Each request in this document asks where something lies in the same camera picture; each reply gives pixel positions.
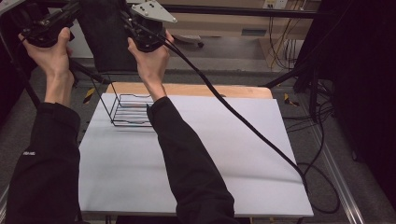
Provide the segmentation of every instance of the wooden edge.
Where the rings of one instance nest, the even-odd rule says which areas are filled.
[[[205,85],[163,84],[168,95],[213,96]],[[114,89],[120,93],[149,94],[143,83],[114,82]],[[246,86],[220,86],[215,89],[225,97],[263,98],[272,99],[272,93],[267,88]],[[114,93],[113,87],[108,85],[106,93]]]

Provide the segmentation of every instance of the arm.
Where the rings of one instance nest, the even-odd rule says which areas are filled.
[[[237,223],[233,219],[233,196],[199,136],[177,112],[163,88],[168,49],[151,53],[136,49],[137,69],[155,102],[148,118],[158,134],[171,190],[177,200],[177,216],[183,223]]]
[[[69,30],[49,49],[23,45],[47,77],[45,102],[37,109],[30,146],[9,184],[6,223],[72,223],[78,213],[79,116],[71,110]]]

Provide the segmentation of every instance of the white tabletop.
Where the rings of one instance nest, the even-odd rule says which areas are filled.
[[[114,97],[113,93],[103,94],[107,108],[112,106]],[[237,217],[313,216],[297,172],[216,98],[169,97],[218,166],[235,198]],[[295,161],[276,100],[226,100]],[[99,104],[80,151],[82,211],[175,214],[176,200],[168,185],[157,134],[151,128],[115,127]]]

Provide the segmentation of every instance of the hand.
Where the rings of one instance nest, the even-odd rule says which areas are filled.
[[[70,95],[74,83],[69,70],[71,49],[67,48],[70,30],[65,27],[58,35],[58,42],[50,48],[39,48],[23,41],[29,56],[41,67],[47,76],[47,90],[44,101],[70,106]]]
[[[174,42],[174,38],[166,31],[166,38]],[[161,46],[152,52],[142,52],[137,49],[131,37],[128,38],[128,50],[134,55],[137,61],[137,72],[142,78],[153,101],[166,96],[163,88],[163,76],[169,61],[169,49]]]

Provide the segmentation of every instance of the black sleeve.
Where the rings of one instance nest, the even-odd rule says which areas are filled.
[[[237,223],[233,196],[196,132],[169,98],[148,108],[182,223]]]
[[[78,114],[59,104],[37,109],[30,146],[9,184],[6,223],[73,223],[78,213]]]

